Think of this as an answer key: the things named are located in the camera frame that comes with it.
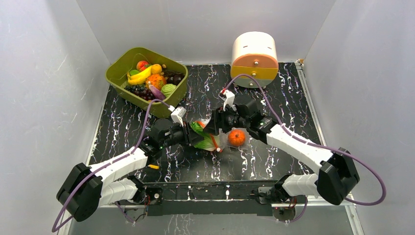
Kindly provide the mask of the clear zip bag orange zipper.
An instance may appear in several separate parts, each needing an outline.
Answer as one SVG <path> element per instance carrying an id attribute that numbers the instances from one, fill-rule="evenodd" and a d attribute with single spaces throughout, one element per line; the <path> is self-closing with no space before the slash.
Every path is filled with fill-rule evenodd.
<path id="1" fill-rule="evenodd" d="M 207 123 L 207 120 L 201 120 L 204 124 L 206 124 Z M 242 131 L 244 131 L 245 132 L 245 135 L 246 135 L 246 141 L 245 141 L 245 144 L 244 145 L 242 145 L 242 146 L 240 146 L 240 147 L 235 147 L 235 146 L 232 146 L 232 145 L 230 145 L 229 143 L 228 143 L 228 134 L 229 134 L 229 132 L 228 133 L 221 133 L 221 134 L 219 134 L 218 135 L 218 137 L 219 137 L 219 140 L 220 140 L 220 143 L 219 143 L 219 146 L 221 147 L 221 151 L 223 151 L 226 147 L 232 147 L 232 148 L 242 148 L 242 147 L 246 147 L 247 146 L 247 143 L 248 143 L 248 140 L 249 140 L 249 138 L 250 138 L 250 135 L 248 134 L 248 132 L 245 130 L 245 129 L 241 129 L 241 128 L 233 128 L 232 130 L 234 130 L 234 129 L 239 129 L 239 130 L 242 130 Z"/>

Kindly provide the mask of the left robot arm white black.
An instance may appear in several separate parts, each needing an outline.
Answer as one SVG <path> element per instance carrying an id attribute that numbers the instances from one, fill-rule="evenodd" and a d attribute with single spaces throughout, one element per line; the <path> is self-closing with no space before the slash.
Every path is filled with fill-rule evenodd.
<path id="1" fill-rule="evenodd" d="M 56 198 L 77 222 L 89 218 L 99 207 L 117 201 L 140 204 L 146 198 L 146 190 L 128 174 L 156 162 L 166 147 L 201 143 L 204 134 L 197 122 L 179 124 L 159 119 L 140 137 L 138 146 L 98 164 L 74 166 Z"/>

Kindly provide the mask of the green toy lettuce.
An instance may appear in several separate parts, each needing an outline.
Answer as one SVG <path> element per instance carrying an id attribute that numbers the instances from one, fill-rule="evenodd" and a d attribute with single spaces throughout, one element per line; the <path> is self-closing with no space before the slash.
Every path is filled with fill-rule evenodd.
<path id="1" fill-rule="evenodd" d="M 202 121 L 194 121 L 190 124 L 190 127 L 203 139 L 194 144 L 195 148 L 199 148 L 206 151 L 217 152 L 221 151 L 219 146 L 220 140 L 218 136 L 204 132 L 205 124 Z"/>

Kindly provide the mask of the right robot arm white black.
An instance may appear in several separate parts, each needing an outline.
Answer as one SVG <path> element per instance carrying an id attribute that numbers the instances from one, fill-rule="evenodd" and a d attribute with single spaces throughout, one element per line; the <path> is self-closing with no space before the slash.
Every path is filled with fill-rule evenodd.
<path id="1" fill-rule="evenodd" d="M 344 156 L 345 150 L 336 152 L 315 147 L 312 141 L 285 131 L 284 125 L 274 117 L 262 114 L 254 100 L 236 100 L 233 105 L 225 101 L 212 111 L 203 131 L 218 136 L 236 128 L 245 129 L 254 139 L 286 152 L 313 171 L 283 176 L 266 192 L 257 191 L 260 199 L 287 203 L 294 196 L 313 195 L 339 205 L 360 180 L 353 160 Z"/>

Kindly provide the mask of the orange toy pumpkin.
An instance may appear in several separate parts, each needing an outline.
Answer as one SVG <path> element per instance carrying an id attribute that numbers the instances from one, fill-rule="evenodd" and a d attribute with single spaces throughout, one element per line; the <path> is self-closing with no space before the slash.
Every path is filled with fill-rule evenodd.
<path id="1" fill-rule="evenodd" d="M 245 144 L 245 132 L 239 129 L 231 130 L 228 134 L 228 143 L 235 147 L 240 147 Z"/>

